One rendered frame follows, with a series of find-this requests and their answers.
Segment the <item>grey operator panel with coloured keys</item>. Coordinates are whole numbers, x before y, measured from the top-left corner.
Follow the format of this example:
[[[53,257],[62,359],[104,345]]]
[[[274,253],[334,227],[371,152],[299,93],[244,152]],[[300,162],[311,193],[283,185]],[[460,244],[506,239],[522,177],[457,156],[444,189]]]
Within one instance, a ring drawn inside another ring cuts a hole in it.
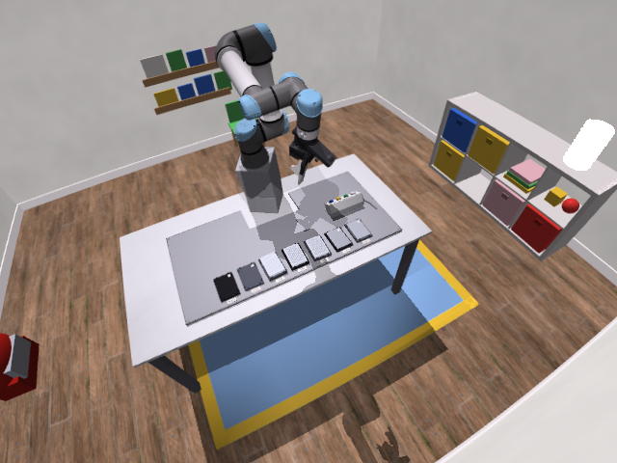
[[[340,214],[353,210],[363,205],[362,193],[360,192],[351,192],[348,195],[344,195],[343,197],[336,198],[335,200],[328,201],[325,203],[325,210],[330,215],[331,218],[334,218]]]

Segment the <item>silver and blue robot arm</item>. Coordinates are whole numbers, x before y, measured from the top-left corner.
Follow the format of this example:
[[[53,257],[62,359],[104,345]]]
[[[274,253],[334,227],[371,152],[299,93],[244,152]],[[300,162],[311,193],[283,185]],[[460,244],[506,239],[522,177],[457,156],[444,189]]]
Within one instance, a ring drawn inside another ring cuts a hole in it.
[[[271,62],[276,50],[273,34],[263,22],[224,34],[215,49],[219,68],[242,96],[238,102],[246,120],[238,122],[234,132],[241,149],[242,165],[248,169],[258,169],[268,162],[268,151],[261,143],[288,132],[289,122],[282,108],[291,105],[296,112],[297,135],[301,139],[309,141],[319,135],[322,95],[308,89],[295,72],[285,73],[275,85]],[[305,144],[305,148],[327,168],[336,160],[318,139]]]

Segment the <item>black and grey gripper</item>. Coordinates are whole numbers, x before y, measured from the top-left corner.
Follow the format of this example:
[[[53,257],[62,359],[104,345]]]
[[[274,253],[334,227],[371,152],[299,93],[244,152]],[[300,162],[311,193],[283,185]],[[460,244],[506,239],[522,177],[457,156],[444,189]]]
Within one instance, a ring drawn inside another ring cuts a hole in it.
[[[299,159],[303,160],[303,161],[299,161],[298,165],[291,166],[291,171],[299,177],[298,185],[300,185],[304,181],[305,173],[308,168],[308,163],[310,163],[310,161],[313,158],[316,158],[309,150],[305,148],[305,144],[314,143],[317,140],[318,136],[313,140],[309,140],[309,141],[303,140],[297,135],[296,130],[297,130],[297,126],[292,130],[292,134],[294,134],[294,140],[289,146],[289,155],[294,157],[297,160]],[[296,139],[295,139],[295,134],[296,134]],[[318,162],[317,158],[315,159],[315,162]]]

